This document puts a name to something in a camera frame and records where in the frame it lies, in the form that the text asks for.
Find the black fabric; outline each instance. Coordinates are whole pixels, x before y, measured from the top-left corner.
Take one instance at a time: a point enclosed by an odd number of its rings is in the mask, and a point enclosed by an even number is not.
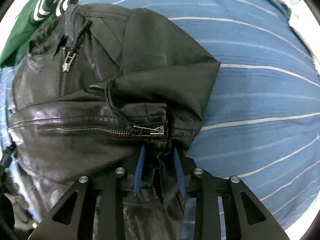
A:
[[[34,181],[67,185],[139,155],[144,144],[141,189],[124,205],[126,235],[177,239],[174,147],[187,151],[202,127],[220,63],[148,9],[70,6],[49,28],[35,35],[13,81],[9,132],[19,165]]]
[[[9,228],[14,228],[13,207],[5,195],[0,195],[0,216],[4,219]]]

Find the zipper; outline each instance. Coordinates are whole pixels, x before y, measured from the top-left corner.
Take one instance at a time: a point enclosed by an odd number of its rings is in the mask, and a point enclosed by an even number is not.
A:
[[[71,67],[71,63],[75,58],[76,54],[73,53],[70,56],[70,51],[67,53],[66,47],[62,48],[62,79],[61,79],[61,88],[60,88],[60,96],[64,96],[66,93],[66,84],[67,84],[67,76],[69,69]]]
[[[136,129],[134,131],[128,131],[125,126],[121,128],[115,128],[112,125],[82,125],[82,126],[74,126],[74,127],[38,127],[38,133],[43,136],[50,136],[54,134],[59,134],[63,136],[77,136],[80,134],[90,135],[106,135],[108,137],[114,138],[124,138],[124,139],[136,139],[136,138],[163,138],[164,126],[158,126],[155,128],[142,127],[142,126],[134,126]]]

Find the black mount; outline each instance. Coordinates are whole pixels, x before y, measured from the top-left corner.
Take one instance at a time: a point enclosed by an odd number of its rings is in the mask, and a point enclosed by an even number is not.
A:
[[[222,197],[226,240],[289,240],[284,230],[252,191],[236,176],[221,179],[180,156],[187,198],[196,197],[195,240],[221,240],[218,196]],[[99,178],[83,176],[49,211],[29,240],[92,239],[97,196],[101,196],[99,240],[125,240],[123,192],[134,169],[113,169]]]

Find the green shirt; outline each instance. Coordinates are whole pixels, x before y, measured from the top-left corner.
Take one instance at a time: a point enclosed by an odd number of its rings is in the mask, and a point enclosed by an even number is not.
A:
[[[31,36],[61,15],[76,0],[29,0],[20,12],[0,55],[0,68],[17,65],[29,48]]]

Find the zipper pull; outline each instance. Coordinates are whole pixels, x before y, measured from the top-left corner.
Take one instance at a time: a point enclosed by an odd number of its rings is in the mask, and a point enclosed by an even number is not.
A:
[[[73,59],[75,58],[76,54],[74,53],[72,57],[70,57],[70,52],[68,52],[66,59],[63,62],[62,65],[62,71],[63,72],[68,72],[70,67],[71,67],[71,63],[73,61]]]
[[[134,125],[134,128],[140,128],[140,136],[146,136],[146,137],[158,137],[161,138],[164,136],[164,127],[160,126],[155,129],[147,128],[147,127],[142,127],[142,126],[137,126]],[[148,130],[150,133],[149,134],[143,134],[143,130]]]

